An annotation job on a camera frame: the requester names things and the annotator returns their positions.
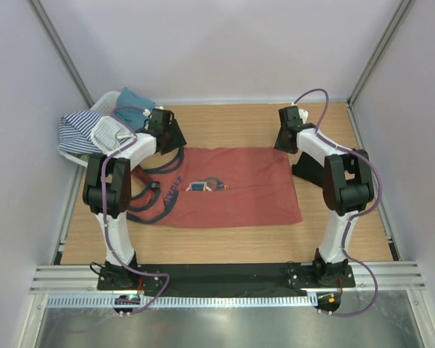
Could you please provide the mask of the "black tank top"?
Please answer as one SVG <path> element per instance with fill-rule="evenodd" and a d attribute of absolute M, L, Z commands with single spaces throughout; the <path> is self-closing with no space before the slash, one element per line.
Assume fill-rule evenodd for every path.
<path fill-rule="evenodd" d="M 355 174 L 357 167 L 355 164 L 356 160 L 357 158 L 351 154 L 346 156 L 346 159 L 344 160 L 344 169 L 349 174 Z M 323 187 L 323 166 L 310 155 L 302 152 L 298 162 L 291 166 L 291 170 L 294 176 L 310 182 L 320 188 Z"/>

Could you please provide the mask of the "red tank top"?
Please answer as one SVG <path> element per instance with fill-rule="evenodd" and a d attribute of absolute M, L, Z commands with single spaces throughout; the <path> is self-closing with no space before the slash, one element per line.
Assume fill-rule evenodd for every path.
<path fill-rule="evenodd" d="M 182 147 L 168 163 L 133 179 L 127 218 L 175 228 L 238 228 L 302 222 L 286 153 L 272 147 Z"/>

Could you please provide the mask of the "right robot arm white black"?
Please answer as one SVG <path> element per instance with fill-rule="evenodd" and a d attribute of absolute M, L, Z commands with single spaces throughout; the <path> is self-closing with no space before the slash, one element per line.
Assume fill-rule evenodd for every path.
<path fill-rule="evenodd" d="M 322 188 L 329 210 L 326 232 L 312 261 L 312 278 L 333 287 L 347 274 L 347 250 L 359 214 L 375 196 L 368 153 L 344 148 L 307 123 L 307 113 L 291 105 L 278 111 L 280 130 L 275 148 L 300 153 L 294 176 Z"/>

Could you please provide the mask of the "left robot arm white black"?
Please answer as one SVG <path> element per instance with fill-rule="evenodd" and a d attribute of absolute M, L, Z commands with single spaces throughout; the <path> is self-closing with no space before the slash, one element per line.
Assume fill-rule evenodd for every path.
<path fill-rule="evenodd" d="M 95 214 L 107 248 L 104 264 L 97 271 L 98 290 L 131 290 L 149 275 L 137 263 L 128 232 L 131 171 L 157 152 L 167 154 L 185 145 L 174 113 L 156 108 L 140 132 L 128 128 L 126 142 L 88 157 L 83 202 Z"/>

